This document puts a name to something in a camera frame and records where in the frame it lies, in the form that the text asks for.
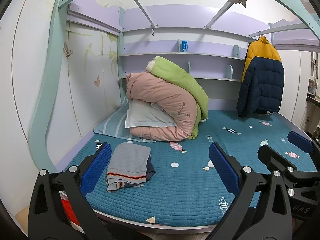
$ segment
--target red object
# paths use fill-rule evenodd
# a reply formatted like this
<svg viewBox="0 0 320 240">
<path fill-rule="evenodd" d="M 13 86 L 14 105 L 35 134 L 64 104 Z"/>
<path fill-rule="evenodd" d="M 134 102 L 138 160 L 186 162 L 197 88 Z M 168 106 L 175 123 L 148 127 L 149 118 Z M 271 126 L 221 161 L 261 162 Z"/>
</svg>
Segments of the red object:
<svg viewBox="0 0 320 240">
<path fill-rule="evenodd" d="M 76 215 L 72 210 L 70 202 L 68 200 L 64 200 L 64 199 L 62 199 L 61 202 L 62 202 L 63 208 L 64 208 L 64 210 L 65 210 L 65 212 L 66 212 L 66 214 L 68 216 L 68 219 L 71 222 L 75 223 L 76 225 L 80 226 L 80 223 L 77 220 Z"/>
</svg>

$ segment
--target green comforter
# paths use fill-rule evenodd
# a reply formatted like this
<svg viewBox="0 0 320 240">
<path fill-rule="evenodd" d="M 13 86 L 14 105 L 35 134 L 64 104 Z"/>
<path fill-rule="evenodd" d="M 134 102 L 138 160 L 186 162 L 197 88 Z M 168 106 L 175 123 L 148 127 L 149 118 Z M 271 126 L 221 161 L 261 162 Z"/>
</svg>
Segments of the green comforter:
<svg viewBox="0 0 320 240">
<path fill-rule="evenodd" d="M 163 57 L 157 56 L 151 74 L 187 90 L 196 100 L 197 117 L 189 139 L 198 135 L 198 124 L 201 119 L 208 118 L 208 96 L 196 80 L 184 69 Z"/>
</svg>

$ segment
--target jacket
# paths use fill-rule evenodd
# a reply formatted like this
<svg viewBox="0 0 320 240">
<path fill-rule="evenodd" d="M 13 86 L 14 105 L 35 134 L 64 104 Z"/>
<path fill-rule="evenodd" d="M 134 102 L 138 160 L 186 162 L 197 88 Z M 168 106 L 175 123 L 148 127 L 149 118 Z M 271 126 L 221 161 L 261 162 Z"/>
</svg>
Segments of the jacket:
<svg viewBox="0 0 320 240">
<path fill-rule="evenodd" d="M 237 103 L 238 116 L 278 112 L 284 68 L 277 50 L 265 36 L 249 44 Z"/>
</svg>

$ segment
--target blue gripper pad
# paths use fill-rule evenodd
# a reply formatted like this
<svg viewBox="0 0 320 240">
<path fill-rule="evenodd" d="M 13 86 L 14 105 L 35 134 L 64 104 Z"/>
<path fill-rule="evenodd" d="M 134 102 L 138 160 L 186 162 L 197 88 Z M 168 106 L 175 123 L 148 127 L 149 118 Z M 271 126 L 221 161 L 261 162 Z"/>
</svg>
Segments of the blue gripper pad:
<svg viewBox="0 0 320 240">
<path fill-rule="evenodd" d="M 313 152 L 312 142 L 294 131 L 288 133 L 288 141 L 300 148 L 305 153 Z"/>
<path fill-rule="evenodd" d="M 81 177 L 80 191 L 83 196 L 91 193 L 96 186 L 101 174 L 108 165 L 112 154 L 110 144 L 106 143 L 105 146 L 98 152 L 97 156 L 91 162 Z"/>
<path fill-rule="evenodd" d="M 227 191 L 237 196 L 240 192 L 240 178 L 236 171 L 230 165 L 229 161 L 226 159 L 226 154 L 223 154 L 221 151 L 222 150 L 219 149 L 214 143 L 211 144 L 209 147 L 210 160 L 212 161 L 215 169 L 217 170 Z"/>
</svg>

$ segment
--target yellow jacket collar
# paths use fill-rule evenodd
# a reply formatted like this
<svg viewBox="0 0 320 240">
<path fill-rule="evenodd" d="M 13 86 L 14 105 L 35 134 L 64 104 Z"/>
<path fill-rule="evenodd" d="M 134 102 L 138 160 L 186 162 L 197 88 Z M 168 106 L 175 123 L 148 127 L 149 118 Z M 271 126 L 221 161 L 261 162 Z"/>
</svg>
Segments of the yellow jacket collar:
<svg viewBox="0 0 320 240">
<path fill-rule="evenodd" d="M 268 39 L 267 39 L 265 36 L 261 36 L 261 37 L 259 38 L 259 41 L 262 42 L 262 43 L 266 43 L 266 44 L 269 43 Z"/>
</svg>

